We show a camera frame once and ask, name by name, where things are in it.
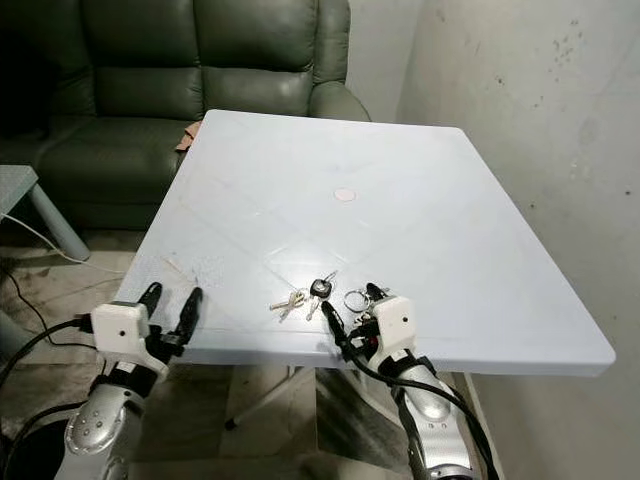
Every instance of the key fob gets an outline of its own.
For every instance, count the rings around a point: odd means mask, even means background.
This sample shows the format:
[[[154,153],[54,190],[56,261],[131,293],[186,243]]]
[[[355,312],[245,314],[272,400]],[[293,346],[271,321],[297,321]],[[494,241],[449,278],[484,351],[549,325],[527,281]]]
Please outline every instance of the key fob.
[[[309,293],[312,296],[321,298],[322,300],[326,300],[331,295],[331,282],[327,282],[322,278],[317,278],[311,284],[311,288],[309,289]]]

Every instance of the sofa backrest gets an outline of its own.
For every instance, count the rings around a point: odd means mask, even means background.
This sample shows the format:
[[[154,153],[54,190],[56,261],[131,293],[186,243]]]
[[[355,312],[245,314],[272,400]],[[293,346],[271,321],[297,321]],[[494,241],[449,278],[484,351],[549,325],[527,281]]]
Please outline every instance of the sofa backrest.
[[[306,115],[347,72],[348,0],[0,0],[0,18],[62,65],[57,113]]]

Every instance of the floor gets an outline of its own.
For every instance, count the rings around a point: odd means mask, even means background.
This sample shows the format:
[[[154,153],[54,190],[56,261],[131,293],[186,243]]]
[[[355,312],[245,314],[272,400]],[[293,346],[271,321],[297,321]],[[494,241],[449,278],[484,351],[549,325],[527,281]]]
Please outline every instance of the floor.
[[[84,238],[92,264],[124,272],[142,234],[89,232]],[[0,246],[0,266],[12,272],[49,325],[111,301],[123,277],[70,264],[36,243]],[[23,328],[42,329],[1,273],[0,306]],[[55,340],[91,341],[70,331]],[[90,349],[38,345],[1,392],[3,433],[15,435],[44,408],[84,399],[101,367]],[[404,432],[365,405],[336,371],[312,372],[236,430],[223,428],[226,418],[286,375],[283,366],[173,365],[149,398],[132,478],[411,478]],[[371,388],[389,404],[386,387]]]

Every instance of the keyring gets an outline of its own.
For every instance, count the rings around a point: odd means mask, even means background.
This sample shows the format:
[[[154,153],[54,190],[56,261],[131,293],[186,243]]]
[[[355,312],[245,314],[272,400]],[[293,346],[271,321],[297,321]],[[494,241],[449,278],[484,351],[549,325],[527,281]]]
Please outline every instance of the keyring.
[[[354,308],[353,305],[349,303],[349,297],[352,295],[358,295],[362,299],[362,304],[364,307],[362,309]],[[365,294],[362,290],[349,290],[344,294],[343,300],[344,306],[352,313],[362,313],[365,312],[371,306],[371,298],[369,295]]]

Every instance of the wire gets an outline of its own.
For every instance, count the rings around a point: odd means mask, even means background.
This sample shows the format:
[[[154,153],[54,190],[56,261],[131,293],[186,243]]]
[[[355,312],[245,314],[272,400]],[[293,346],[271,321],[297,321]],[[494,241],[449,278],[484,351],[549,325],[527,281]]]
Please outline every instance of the wire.
[[[20,361],[20,359],[25,355],[27,355],[40,340],[48,337],[49,334],[57,332],[58,330],[62,330],[68,327],[79,327],[80,323],[81,323],[81,320],[76,318],[74,318],[73,320],[68,320],[66,322],[59,323],[58,325],[54,325],[53,327],[48,328],[44,332],[39,333],[38,335],[33,337],[31,340],[29,340],[27,343],[25,343],[22,346],[22,348],[18,350],[18,352],[15,353],[13,357],[9,359],[9,361],[5,365],[2,372],[0,372],[0,390],[2,390],[2,386],[7,381],[7,378],[9,377],[11,370],[13,370],[13,367],[15,367],[16,364]]]
[[[44,317],[42,316],[42,314],[38,311],[36,307],[33,306],[31,302],[29,302],[29,300],[27,300],[25,297],[22,296],[22,292],[20,291],[20,284],[15,279],[15,277],[11,275],[11,273],[9,273],[7,270],[5,270],[4,267],[0,266],[0,271],[2,271],[2,273],[4,273],[7,277],[9,277],[9,279],[13,283],[13,286],[16,289],[18,298],[22,300],[25,303],[25,305],[27,305],[27,307],[29,307],[33,311],[33,313],[36,314],[36,316],[40,320],[40,323],[42,324],[42,328],[44,329],[44,331],[48,331],[49,326],[47,325],[47,322],[44,320]],[[94,347],[93,345],[87,345],[86,343],[76,343],[76,342],[59,343],[54,341],[53,338],[51,338],[51,335],[47,335],[47,340],[54,347],[85,347],[85,348],[90,348],[92,350],[96,350],[96,347]]]
[[[94,265],[93,263],[90,262],[85,262],[84,260],[78,260],[77,258],[73,258],[70,257],[69,255],[67,255],[66,253],[64,253],[62,250],[60,250],[58,247],[56,247],[53,243],[51,243],[51,241],[45,237],[44,235],[42,235],[40,232],[34,230],[33,228],[31,228],[29,225],[27,225],[26,223],[24,223],[22,220],[18,220],[15,217],[12,217],[11,215],[7,214],[7,213],[2,213],[0,212],[0,217],[6,218],[8,220],[11,220],[12,222],[17,223],[18,225],[20,225],[21,227],[26,228],[27,230],[29,230],[31,233],[33,233],[36,237],[40,238],[40,240],[42,240],[43,242],[45,242],[47,245],[49,245],[49,247],[51,247],[53,249],[54,252],[56,252],[58,255],[60,255],[62,258],[69,260],[70,262],[73,263],[80,263],[82,265],[86,265],[88,267],[91,268],[95,268],[96,270],[102,270],[103,272],[109,272],[109,273],[126,273],[123,270],[111,270],[110,268],[105,268],[105,267],[101,267],[99,265]]]
[[[473,414],[473,412],[469,409],[469,407],[466,405],[464,401],[461,401],[460,399],[445,392],[440,388],[434,387],[432,385],[428,385],[426,383],[416,382],[413,380],[404,380],[402,378],[393,378],[393,377],[388,377],[387,375],[382,375],[374,370],[371,370],[369,367],[367,367],[367,365],[364,364],[364,362],[357,356],[355,352],[355,348],[353,347],[353,345],[351,345],[351,343],[344,342],[340,346],[347,350],[347,352],[350,354],[349,359],[353,361],[355,366],[358,367],[360,370],[362,370],[366,375],[370,376],[371,378],[384,382],[387,385],[396,385],[399,387],[411,387],[411,388],[418,388],[420,390],[426,390],[435,395],[438,395],[439,397],[444,398],[445,400],[448,400],[453,405],[458,407],[460,411],[464,413],[464,415],[467,417],[467,420],[469,422],[469,430],[471,431],[471,434],[474,436],[474,440],[476,440],[476,443],[478,444],[478,447],[480,450],[480,455],[482,456],[487,466],[487,475],[489,476],[489,480],[499,479],[498,472],[496,471],[493,465],[493,456],[491,455],[489,440],[487,439],[487,436],[484,433],[484,430],[482,429],[482,425],[480,424],[476,416]]]
[[[20,444],[22,443],[24,438],[27,436],[27,434],[31,431],[31,428],[33,428],[36,422],[38,422],[38,420],[44,417],[47,417],[49,415],[52,415],[54,413],[65,412],[67,410],[75,410],[77,408],[80,408],[84,403],[85,402],[75,402],[75,403],[65,403],[64,405],[57,405],[55,407],[47,408],[46,410],[36,413],[33,417],[27,420],[25,424],[22,426],[22,428],[20,429],[20,431],[18,432],[18,434],[16,435],[16,437],[14,438],[13,445],[11,445],[11,448],[9,449],[9,454],[7,455],[7,461],[5,462],[5,466],[4,466],[4,475],[2,478],[8,478],[7,474],[9,473],[9,466],[11,465],[11,460],[15,452],[18,451]]]

